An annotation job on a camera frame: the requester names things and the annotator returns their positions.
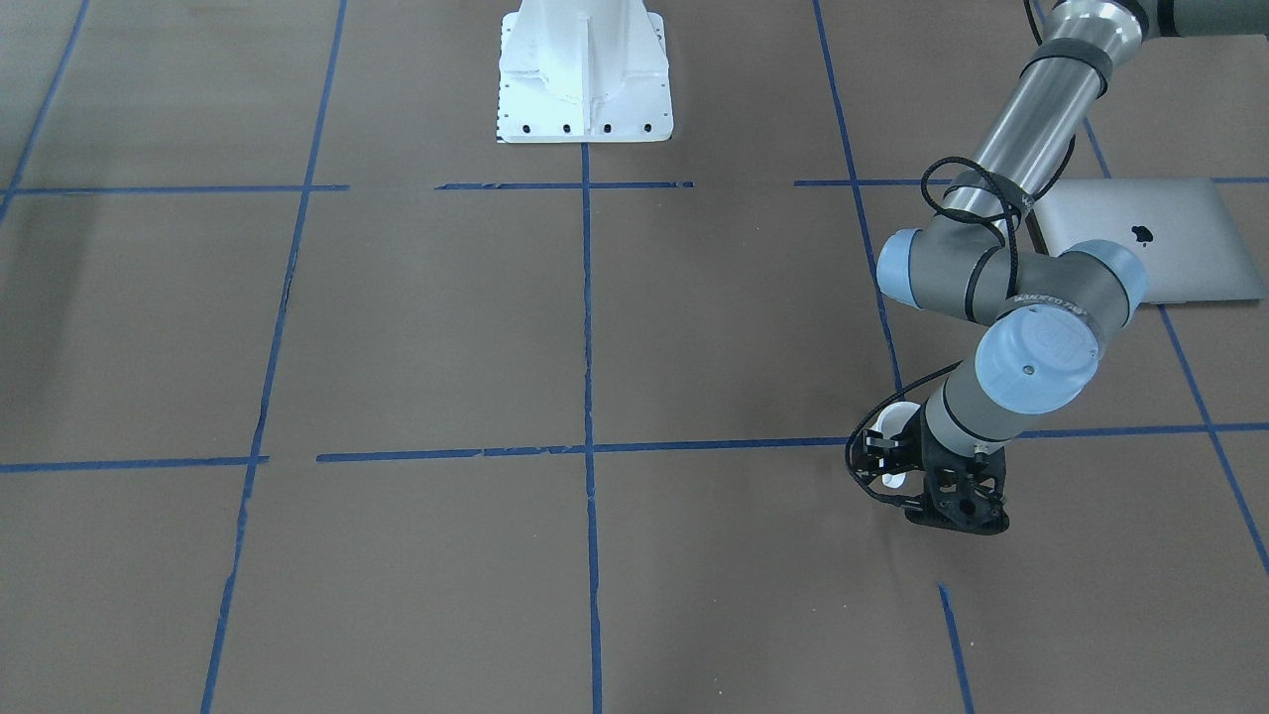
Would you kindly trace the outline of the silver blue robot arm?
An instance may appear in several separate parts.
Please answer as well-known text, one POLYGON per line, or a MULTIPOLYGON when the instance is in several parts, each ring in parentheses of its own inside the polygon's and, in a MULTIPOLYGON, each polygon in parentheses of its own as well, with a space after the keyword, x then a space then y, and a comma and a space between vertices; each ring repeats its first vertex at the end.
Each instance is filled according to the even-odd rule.
POLYGON ((1143 44, 1264 36, 1264 1, 1057 1, 989 134, 939 197, 876 257, 884 297, 983 326, 964 361, 933 372, 919 403, 900 388, 857 425, 845 462, 865 495, 909 523, 976 536, 1009 529, 1005 448, 1096 375, 1107 345, 1148 301, 1151 271, 1122 230, 1084 219, 1066 249, 1028 252, 1036 208, 1060 190, 1076 131, 1143 44))

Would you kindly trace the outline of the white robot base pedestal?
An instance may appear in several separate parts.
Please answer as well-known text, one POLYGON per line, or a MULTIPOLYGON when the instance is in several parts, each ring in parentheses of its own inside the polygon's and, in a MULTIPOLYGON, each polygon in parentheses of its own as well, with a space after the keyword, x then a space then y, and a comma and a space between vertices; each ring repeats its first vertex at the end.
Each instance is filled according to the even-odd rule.
POLYGON ((666 28, 643 1, 522 1, 503 16, 499 74, 499 142, 674 134, 666 28))

